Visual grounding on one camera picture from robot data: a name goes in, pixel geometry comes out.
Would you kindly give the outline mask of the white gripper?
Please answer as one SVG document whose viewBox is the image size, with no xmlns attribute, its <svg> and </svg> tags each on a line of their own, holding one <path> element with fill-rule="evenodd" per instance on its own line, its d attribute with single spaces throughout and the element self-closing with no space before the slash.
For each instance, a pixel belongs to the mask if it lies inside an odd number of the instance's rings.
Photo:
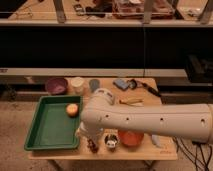
<svg viewBox="0 0 213 171">
<path fill-rule="evenodd" d="M 91 140 L 94 144 L 99 143 L 99 139 L 102 137 L 104 129 L 96 126 L 91 126 L 81 122 L 78 129 L 76 130 L 76 135 L 78 137 L 86 137 Z"/>
</svg>

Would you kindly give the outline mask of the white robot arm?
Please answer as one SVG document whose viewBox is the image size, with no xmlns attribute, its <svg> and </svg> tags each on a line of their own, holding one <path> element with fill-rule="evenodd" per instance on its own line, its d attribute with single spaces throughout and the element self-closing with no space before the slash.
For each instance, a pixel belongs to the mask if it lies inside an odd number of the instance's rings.
<svg viewBox="0 0 213 171">
<path fill-rule="evenodd" d="M 98 143 L 105 129 L 118 129 L 213 144 L 213 104 L 115 105 L 106 88 L 97 89 L 81 112 L 78 132 Z"/>
</svg>

